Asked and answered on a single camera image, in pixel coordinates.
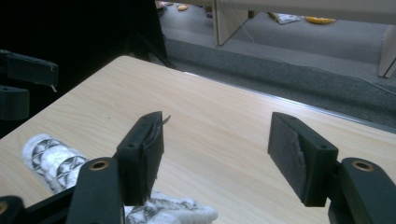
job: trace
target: wooden table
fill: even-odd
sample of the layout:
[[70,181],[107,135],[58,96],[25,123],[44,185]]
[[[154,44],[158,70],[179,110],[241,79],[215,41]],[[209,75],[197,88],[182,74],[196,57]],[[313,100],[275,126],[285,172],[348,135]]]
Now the wooden table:
[[111,157],[143,115],[162,111],[165,153],[154,188],[216,208],[216,223],[326,223],[305,208],[267,154],[273,111],[293,115],[340,149],[396,181],[396,134],[261,93],[120,57],[0,141],[0,195],[25,205],[50,196],[21,148],[49,133],[91,159]]

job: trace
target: floor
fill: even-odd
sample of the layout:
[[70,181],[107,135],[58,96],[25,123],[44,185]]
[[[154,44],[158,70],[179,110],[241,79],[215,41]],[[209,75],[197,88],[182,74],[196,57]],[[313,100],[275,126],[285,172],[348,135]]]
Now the floor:
[[396,88],[396,74],[391,78],[377,76],[386,24],[336,21],[316,25],[302,18],[280,25],[268,13],[260,12],[244,22],[223,46],[216,46],[213,21],[205,15],[205,9],[189,5],[187,10],[177,11],[177,5],[166,7],[160,18],[166,38],[315,67]]

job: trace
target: gray carpet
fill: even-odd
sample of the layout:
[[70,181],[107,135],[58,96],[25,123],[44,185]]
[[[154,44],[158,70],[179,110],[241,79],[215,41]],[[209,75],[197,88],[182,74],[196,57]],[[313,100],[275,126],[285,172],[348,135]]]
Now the gray carpet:
[[396,130],[396,77],[376,76],[387,26],[337,21],[279,25],[260,13],[224,46],[214,45],[212,20],[201,7],[161,17],[169,59],[181,71],[312,105]]

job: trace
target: patterned cloth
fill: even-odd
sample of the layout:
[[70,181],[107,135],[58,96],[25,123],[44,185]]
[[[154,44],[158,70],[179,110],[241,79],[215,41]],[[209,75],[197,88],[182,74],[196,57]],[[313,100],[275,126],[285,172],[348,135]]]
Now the patterned cloth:
[[[88,161],[80,152],[42,133],[29,139],[21,151],[25,165],[53,193],[76,185],[81,166]],[[209,224],[218,212],[193,199],[169,197],[152,191],[143,206],[125,206],[127,224]]]

